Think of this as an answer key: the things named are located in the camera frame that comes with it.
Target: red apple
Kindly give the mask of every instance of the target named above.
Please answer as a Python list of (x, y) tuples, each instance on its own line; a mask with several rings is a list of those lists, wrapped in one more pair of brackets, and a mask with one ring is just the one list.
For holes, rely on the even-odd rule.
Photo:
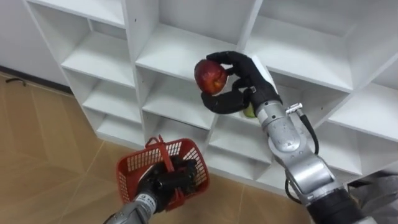
[(195, 80), (201, 91), (215, 95), (225, 86), (227, 80), (225, 69), (211, 60), (201, 60), (195, 66)]

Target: wooden floor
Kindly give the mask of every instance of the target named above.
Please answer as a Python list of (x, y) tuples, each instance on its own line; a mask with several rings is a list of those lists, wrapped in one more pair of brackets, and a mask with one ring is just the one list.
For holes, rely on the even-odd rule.
[[(129, 149), (97, 139), (72, 96), (0, 73), (0, 223), (103, 223), (121, 207), (115, 164)], [(286, 198), (215, 175), (203, 196), (150, 223), (309, 223)]]

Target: plastic basket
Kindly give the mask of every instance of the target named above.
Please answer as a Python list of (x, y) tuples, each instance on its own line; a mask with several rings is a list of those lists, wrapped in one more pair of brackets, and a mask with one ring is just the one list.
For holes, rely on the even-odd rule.
[(197, 191), (184, 196), (181, 190), (176, 190), (172, 201), (167, 205), (166, 211), (175, 209), (184, 204), (186, 199), (192, 198), (206, 191), (210, 183), (209, 174), (197, 145), (190, 139), (179, 139), (164, 142), (159, 139), (150, 138), (142, 151), (133, 152), (120, 159), (118, 162), (116, 177), (118, 179), (119, 193), (124, 203), (134, 200), (140, 178), (146, 170), (161, 161), (164, 161), (169, 172), (174, 171), (170, 156), (178, 156), (181, 159), (195, 159), (197, 161), (197, 176), (195, 183)]

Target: black cable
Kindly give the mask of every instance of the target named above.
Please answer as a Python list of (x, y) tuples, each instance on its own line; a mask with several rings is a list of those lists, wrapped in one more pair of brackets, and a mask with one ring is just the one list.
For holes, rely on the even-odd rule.
[(289, 191), (289, 181), (287, 179), (285, 180), (285, 193), (286, 193), (286, 195), (287, 195), (287, 197), (289, 199), (291, 199), (292, 201), (294, 201), (297, 204), (301, 204), (301, 201), (299, 199), (293, 197), (293, 195), (290, 193), (290, 191)]
[(300, 120), (301, 122), (304, 124), (304, 126), (307, 128), (308, 132), (310, 133), (312, 139), (313, 139), (313, 143), (315, 145), (315, 155), (319, 154), (319, 142), (318, 142), (318, 138), (317, 135), (315, 134), (314, 129), (312, 128), (312, 125), (310, 123), (310, 121), (307, 118), (307, 115), (303, 114), (300, 116)]
[[(315, 134), (314, 129), (312, 128), (312, 125), (311, 125), (310, 121), (307, 118), (307, 115), (305, 115), (305, 114), (301, 115), (300, 116), (300, 120), (304, 124), (304, 126), (306, 127), (308, 132), (310, 133), (311, 138), (313, 139), (313, 143), (315, 145), (315, 152), (314, 153), (315, 153), (315, 155), (318, 155), (319, 154), (318, 138), (317, 138), (317, 135)], [(285, 193), (286, 193), (286, 195), (287, 195), (287, 197), (289, 199), (291, 199), (292, 201), (294, 201), (294, 202), (296, 202), (298, 204), (301, 204), (301, 201), (299, 199), (293, 197), (293, 195), (290, 193), (290, 191), (289, 191), (289, 181), (287, 179), (285, 180)]]

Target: white shelf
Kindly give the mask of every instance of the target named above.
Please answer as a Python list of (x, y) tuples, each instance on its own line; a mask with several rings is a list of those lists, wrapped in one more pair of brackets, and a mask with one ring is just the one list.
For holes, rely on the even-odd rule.
[(361, 155), (357, 145), (355, 130), (324, 123), (315, 130), (319, 141), (319, 156), (326, 163), (343, 172), (362, 174)]
[(161, 77), (152, 87), (143, 110), (203, 129), (210, 129), (215, 114), (200, 98), (195, 83)]
[(343, 38), (258, 16), (245, 52), (257, 55), (273, 72), (341, 91), (353, 89)]
[(285, 195), (285, 179), (284, 168), (274, 161), (257, 181), (266, 185), (263, 188), (279, 195)]
[(240, 123), (227, 117), (217, 121), (209, 145), (268, 164), (272, 160), (267, 136), (260, 127)]
[(194, 82), (193, 69), (201, 59), (210, 53), (235, 48), (227, 42), (159, 24), (136, 65)]
[(209, 147), (204, 155), (207, 167), (219, 175), (230, 178), (254, 180), (267, 165), (253, 159)]
[(141, 123), (134, 89), (100, 81), (83, 106), (106, 114)]
[(127, 41), (90, 33), (61, 64), (63, 68), (134, 88)]
[(188, 138), (195, 142), (199, 150), (203, 152), (208, 131), (174, 121), (168, 118), (161, 118), (152, 134), (162, 135), (164, 141), (174, 141), (181, 138)]
[(142, 149), (145, 145), (144, 134), (140, 124), (128, 122), (126, 120), (107, 115), (96, 133), (105, 136), (106, 139), (120, 142), (125, 146), (140, 146)]
[(28, 0), (36, 4), (124, 28), (121, 0)]
[[(143, 149), (158, 134), (189, 138), (211, 172), (285, 195), (284, 170), (258, 120), (210, 112), (195, 83), (206, 55), (239, 50), (268, 67), (284, 107), (303, 103), (338, 179), (398, 161), (398, 90), (368, 86), (389, 85), (397, 74), (395, 0), (27, 1), (101, 139)], [(305, 130), (296, 114), (292, 120)]]
[(371, 83), (329, 121), (391, 141), (398, 141), (398, 90)]

